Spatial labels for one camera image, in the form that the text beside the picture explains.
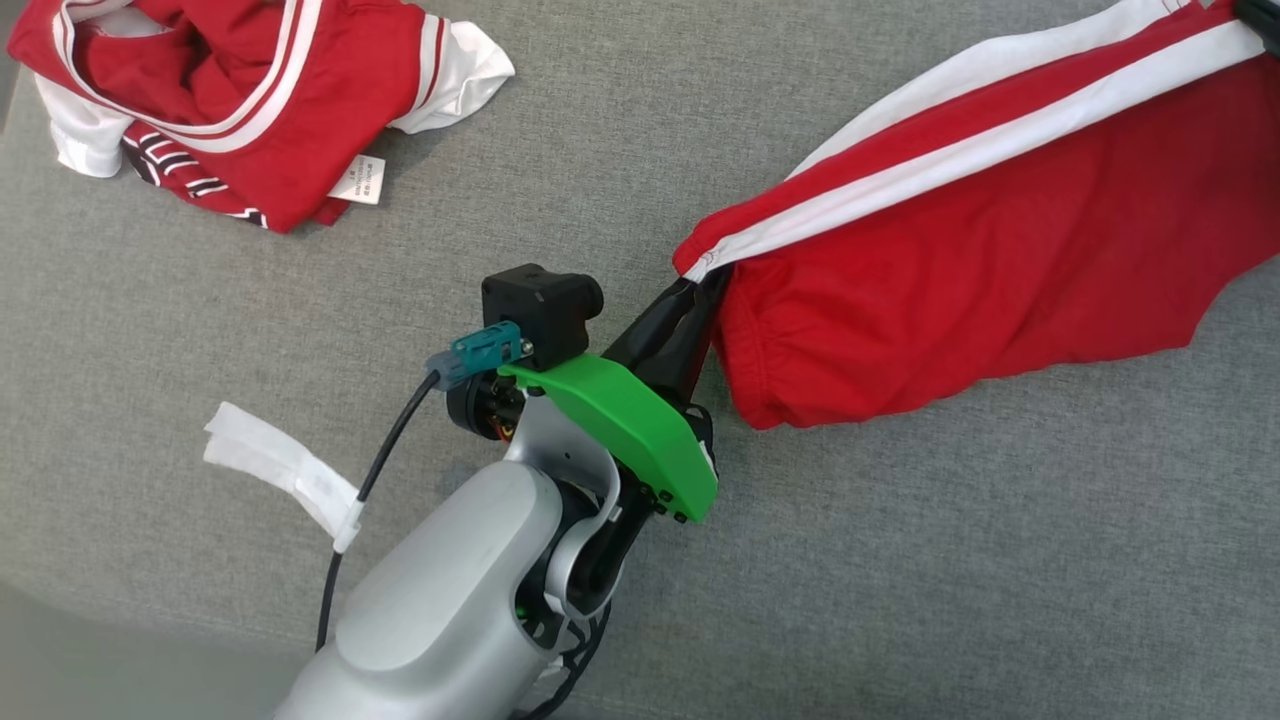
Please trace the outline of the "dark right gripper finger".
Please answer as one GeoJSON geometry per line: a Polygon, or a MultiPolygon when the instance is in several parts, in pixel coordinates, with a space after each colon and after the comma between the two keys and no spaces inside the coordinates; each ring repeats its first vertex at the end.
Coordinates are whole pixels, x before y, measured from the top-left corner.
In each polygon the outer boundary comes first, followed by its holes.
{"type": "Polygon", "coordinates": [[[1258,35],[1272,56],[1280,56],[1280,6],[1275,0],[1236,0],[1235,17],[1258,35]]]}

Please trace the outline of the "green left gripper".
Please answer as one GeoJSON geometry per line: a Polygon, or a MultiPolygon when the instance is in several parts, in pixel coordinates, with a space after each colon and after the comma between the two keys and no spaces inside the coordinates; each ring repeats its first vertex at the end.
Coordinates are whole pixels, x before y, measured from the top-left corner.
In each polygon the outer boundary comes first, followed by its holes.
{"type": "Polygon", "coordinates": [[[669,498],[673,514],[705,520],[719,489],[710,450],[685,415],[630,370],[655,356],[655,389],[689,402],[714,334],[732,270],[666,288],[604,351],[584,354],[548,372],[517,365],[498,369],[522,389],[550,401],[644,484],[669,498]]]}

